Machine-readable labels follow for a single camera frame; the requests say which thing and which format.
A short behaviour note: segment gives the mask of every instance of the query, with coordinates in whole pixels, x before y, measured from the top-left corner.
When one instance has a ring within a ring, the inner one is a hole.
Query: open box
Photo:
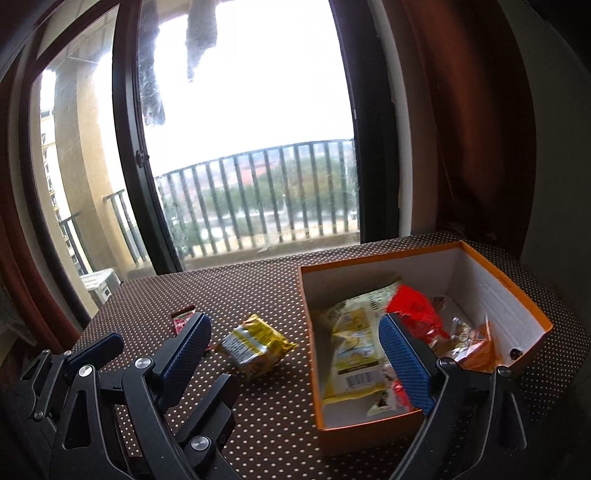
[[[523,370],[552,329],[548,317],[517,285],[464,242],[301,267],[314,412],[320,449],[325,455],[383,445],[414,434],[423,422],[420,410],[398,416],[367,416],[380,393],[322,405],[332,349],[331,332],[315,321],[317,315],[400,277],[427,297],[450,296],[476,327],[488,316],[496,351],[514,372]],[[516,361],[509,355],[514,348],[523,352]]]

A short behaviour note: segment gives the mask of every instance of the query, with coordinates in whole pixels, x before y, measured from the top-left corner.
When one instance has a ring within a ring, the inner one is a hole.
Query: metal rivet
[[[443,368],[453,368],[456,366],[456,361],[453,358],[444,356],[443,358],[439,359],[439,365],[441,365]]]
[[[80,370],[78,370],[78,375],[80,375],[81,377],[88,377],[88,375],[90,375],[92,373],[92,366],[91,365],[85,365],[82,368],[80,368]]]
[[[502,377],[510,377],[511,376],[511,370],[509,370],[509,368],[506,367],[505,365],[499,365],[498,367],[496,367],[496,371],[499,372],[499,375]]]
[[[204,451],[207,447],[209,447],[209,439],[207,437],[202,437],[201,435],[197,435],[191,439],[191,448],[193,450],[197,450],[198,452]]]
[[[135,367],[146,368],[150,363],[152,363],[152,360],[150,360],[147,356],[143,356],[135,361]]]

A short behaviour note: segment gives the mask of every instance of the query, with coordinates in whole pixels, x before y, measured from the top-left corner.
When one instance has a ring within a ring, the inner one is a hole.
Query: brown curtain
[[[21,228],[8,162],[8,108],[13,66],[0,85],[0,276],[21,318],[42,348],[72,347],[80,334],[41,278]]]
[[[439,137],[438,227],[519,256],[533,201],[535,119],[511,27],[496,0],[401,1]]]

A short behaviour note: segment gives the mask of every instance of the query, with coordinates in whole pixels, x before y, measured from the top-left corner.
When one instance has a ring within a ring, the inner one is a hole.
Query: brown tablecloth
[[[125,339],[125,351],[105,367],[117,369],[140,356],[152,355],[164,340],[174,336],[170,314],[187,305],[195,304],[212,317],[214,342],[251,313],[259,313],[299,346],[270,374],[243,382],[234,409],[236,428],[223,452],[228,461],[246,479],[387,479],[404,454],[408,440],[334,458],[320,454],[298,268],[455,240],[450,233],[430,233],[127,281],[91,321],[74,350],[118,332]],[[520,380],[530,412],[544,415],[583,363],[591,348],[591,337],[516,260],[494,247],[471,245],[505,272],[554,323],[552,333]],[[180,404],[167,413],[173,431],[188,418],[215,379],[232,371],[230,363],[218,353],[202,361]],[[119,409],[119,422],[130,455],[140,455],[124,407]]]

